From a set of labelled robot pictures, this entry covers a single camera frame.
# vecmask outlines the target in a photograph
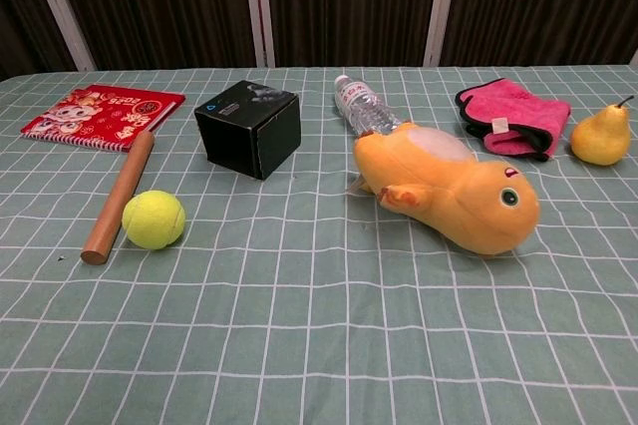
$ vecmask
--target spiral notebook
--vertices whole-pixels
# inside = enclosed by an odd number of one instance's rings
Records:
[[[25,138],[127,152],[143,130],[152,131],[184,95],[94,84],[72,91],[20,130]]]

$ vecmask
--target tennis ball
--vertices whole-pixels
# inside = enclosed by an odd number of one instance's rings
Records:
[[[175,242],[186,219],[175,196],[164,191],[146,191],[124,207],[122,227],[132,243],[157,250]]]

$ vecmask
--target black trim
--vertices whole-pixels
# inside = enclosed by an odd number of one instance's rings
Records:
[[[468,114],[467,107],[474,96],[468,96],[467,99],[462,100],[461,95],[467,93],[468,91],[484,88],[485,86],[504,80],[505,78],[494,79],[493,81],[489,81],[488,83],[480,84],[478,86],[472,86],[456,93],[455,103],[457,103],[457,105],[459,106],[459,113],[461,114],[461,117],[468,123],[468,125],[466,126],[466,131],[468,132],[468,134],[482,140],[487,134],[491,132],[491,123],[485,123],[483,121],[472,118]],[[545,151],[547,151],[551,146],[552,140],[551,134],[548,131],[517,123],[511,123],[508,126],[511,130],[516,131],[523,137],[525,137],[532,148],[535,150],[535,152],[512,154],[507,156],[516,158],[534,158],[540,161],[547,161],[549,159],[549,156],[545,154]]]

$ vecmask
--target plush toy eye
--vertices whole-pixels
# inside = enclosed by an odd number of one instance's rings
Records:
[[[506,206],[515,206],[518,204],[518,194],[512,189],[503,189],[500,192],[500,200]]]

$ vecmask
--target towel tag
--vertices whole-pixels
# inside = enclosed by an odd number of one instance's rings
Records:
[[[507,118],[492,119],[491,131],[495,134],[503,134],[509,132],[509,123],[507,122]]]

